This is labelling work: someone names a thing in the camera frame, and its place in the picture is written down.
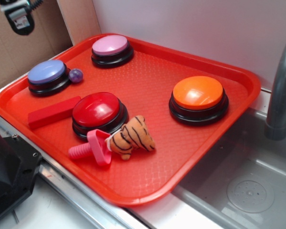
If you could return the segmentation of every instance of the red block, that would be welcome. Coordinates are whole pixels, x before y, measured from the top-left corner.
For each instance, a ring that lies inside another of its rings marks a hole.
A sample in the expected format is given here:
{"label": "red block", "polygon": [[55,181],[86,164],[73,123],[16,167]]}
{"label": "red block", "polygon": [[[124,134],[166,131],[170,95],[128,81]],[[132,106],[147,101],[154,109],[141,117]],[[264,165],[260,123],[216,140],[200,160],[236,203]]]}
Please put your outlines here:
{"label": "red block", "polygon": [[55,123],[64,118],[72,116],[74,106],[81,100],[81,97],[62,101],[51,106],[47,106],[28,114],[28,123],[31,129],[36,129],[51,123]]}

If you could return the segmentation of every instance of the sink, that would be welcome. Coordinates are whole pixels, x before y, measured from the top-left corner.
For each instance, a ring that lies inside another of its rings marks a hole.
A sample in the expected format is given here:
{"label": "sink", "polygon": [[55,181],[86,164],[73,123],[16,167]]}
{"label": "sink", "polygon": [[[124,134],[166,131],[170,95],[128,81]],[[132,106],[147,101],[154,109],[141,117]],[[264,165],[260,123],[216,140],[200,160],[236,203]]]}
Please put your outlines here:
{"label": "sink", "polygon": [[223,228],[286,228],[286,139],[267,139],[265,120],[248,109],[173,194]]}

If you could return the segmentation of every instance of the faucet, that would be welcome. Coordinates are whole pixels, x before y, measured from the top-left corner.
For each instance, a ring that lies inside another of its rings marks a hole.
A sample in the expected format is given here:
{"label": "faucet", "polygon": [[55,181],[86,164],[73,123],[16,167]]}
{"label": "faucet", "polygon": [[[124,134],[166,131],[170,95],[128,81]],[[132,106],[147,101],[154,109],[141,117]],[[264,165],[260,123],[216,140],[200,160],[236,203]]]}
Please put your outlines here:
{"label": "faucet", "polygon": [[265,136],[272,140],[283,140],[286,137],[286,46],[272,87]]}

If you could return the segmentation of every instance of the sink drain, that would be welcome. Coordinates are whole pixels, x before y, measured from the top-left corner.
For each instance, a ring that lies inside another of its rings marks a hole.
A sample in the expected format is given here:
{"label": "sink drain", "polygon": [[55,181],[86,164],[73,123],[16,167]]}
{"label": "sink drain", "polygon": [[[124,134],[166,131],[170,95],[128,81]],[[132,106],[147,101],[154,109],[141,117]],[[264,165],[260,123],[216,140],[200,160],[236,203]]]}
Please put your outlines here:
{"label": "sink drain", "polygon": [[235,207],[249,213],[267,210],[275,199],[270,184],[255,175],[233,179],[228,186],[227,194]]}

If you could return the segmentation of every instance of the plush tiger toy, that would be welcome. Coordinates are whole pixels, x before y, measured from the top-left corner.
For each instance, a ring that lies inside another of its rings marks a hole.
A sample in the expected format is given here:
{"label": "plush tiger toy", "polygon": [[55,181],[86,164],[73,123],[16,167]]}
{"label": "plush tiger toy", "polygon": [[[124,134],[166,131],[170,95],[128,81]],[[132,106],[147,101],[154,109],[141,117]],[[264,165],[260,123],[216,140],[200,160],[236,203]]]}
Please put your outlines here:
{"label": "plush tiger toy", "polygon": [[145,118],[138,115],[122,125],[121,130],[109,139],[109,148],[123,160],[130,158],[133,149],[154,150],[155,142],[148,133]]}

